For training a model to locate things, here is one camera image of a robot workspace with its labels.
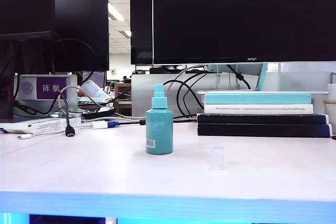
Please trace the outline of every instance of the stack of books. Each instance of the stack of books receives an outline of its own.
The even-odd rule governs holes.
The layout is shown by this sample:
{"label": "stack of books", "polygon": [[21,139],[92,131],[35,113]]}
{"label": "stack of books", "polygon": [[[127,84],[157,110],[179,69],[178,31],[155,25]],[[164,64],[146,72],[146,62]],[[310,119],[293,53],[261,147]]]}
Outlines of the stack of books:
{"label": "stack of books", "polygon": [[314,114],[304,92],[224,91],[204,94],[198,135],[330,137],[327,115]]}

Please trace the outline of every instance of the bottle cap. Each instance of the bottle cap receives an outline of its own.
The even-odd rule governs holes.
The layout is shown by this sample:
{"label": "bottle cap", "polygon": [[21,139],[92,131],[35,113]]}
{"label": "bottle cap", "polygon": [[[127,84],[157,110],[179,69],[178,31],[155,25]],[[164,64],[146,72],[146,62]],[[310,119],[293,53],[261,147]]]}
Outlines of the bottle cap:
{"label": "bottle cap", "polygon": [[154,97],[152,97],[153,109],[168,108],[167,97],[164,95],[163,84],[156,84],[154,90]]}

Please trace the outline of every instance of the book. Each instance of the book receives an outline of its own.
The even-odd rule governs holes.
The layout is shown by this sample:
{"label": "book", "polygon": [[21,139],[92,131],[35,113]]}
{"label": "book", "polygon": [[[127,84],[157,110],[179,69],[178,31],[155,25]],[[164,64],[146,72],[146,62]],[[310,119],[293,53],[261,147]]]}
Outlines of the book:
{"label": "book", "polygon": [[245,124],[198,123],[198,135],[206,136],[269,136],[330,137],[330,124]]}
{"label": "book", "polygon": [[206,93],[206,104],[310,104],[310,93],[295,92],[232,92]]}
{"label": "book", "polygon": [[255,114],[204,114],[203,109],[197,110],[198,123],[275,123],[275,124],[328,124],[329,117],[325,114],[307,115],[255,115]]}
{"label": "book", "polygon": [[313,114],[312,104],[204,104],[214,114]]}
{"label": "book", "polygon": [[[70,118],[69,122],[72,127],[78,126],[81,124],[81,118]],[[17,134],[48,133],[65,129],[66,126],[67,121],[65,118],[45,118],[17,123],[0,123],[0,129],[3,132]]]}

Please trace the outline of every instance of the bottle label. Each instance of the bottle label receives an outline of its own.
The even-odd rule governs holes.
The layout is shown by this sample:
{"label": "bottle label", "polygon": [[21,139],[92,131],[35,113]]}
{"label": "bottle label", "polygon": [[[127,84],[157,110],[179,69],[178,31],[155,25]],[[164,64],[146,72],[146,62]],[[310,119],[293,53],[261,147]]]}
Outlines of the bottle label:
{"label": "bottle label", "polygon": [[155,140],[147,139],[147,147],[155,148]]}

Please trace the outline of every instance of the cable connector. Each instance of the cable connector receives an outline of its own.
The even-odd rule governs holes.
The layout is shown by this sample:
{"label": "cable connector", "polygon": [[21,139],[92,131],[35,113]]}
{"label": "cable connector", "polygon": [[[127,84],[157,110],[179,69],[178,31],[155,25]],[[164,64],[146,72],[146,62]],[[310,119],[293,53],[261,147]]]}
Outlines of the cable connector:
{"label": "cable connector", "polygon": [[241,73],[237,73],[236,74],[236,78],[239,80],[239,81],[242,81],[244,79],[244,76],[241,74]]}
{"label": "cable connector", "polygon": [[68,125],[66,128],[65,128],[65,136],[75,136],[75,129]]}
{"label": "cable connector", "polygon": [[108,128],[113,128],[116,126],[119,126],[120,123],[119,122],[115,122],[115,121],[111,121],[111,122],[107,122]]}
{"label": "cable connector", "polygon": [[108,128],[108,124],[107,124],[107,122],[104,121],[104,120],[101,120],[101,121],[94,121],[94,122],[91,122],[91,124],[92,124],[92,128],[93,128],[94,130],[96,130],[96,129],[106,129],[106,128]]}
{"label": "cable connector", "polygon": [[28,138],[32,138],[33,135],[32,134],[22,134],[20,136],[18,136],[18,139],[28,139]]}

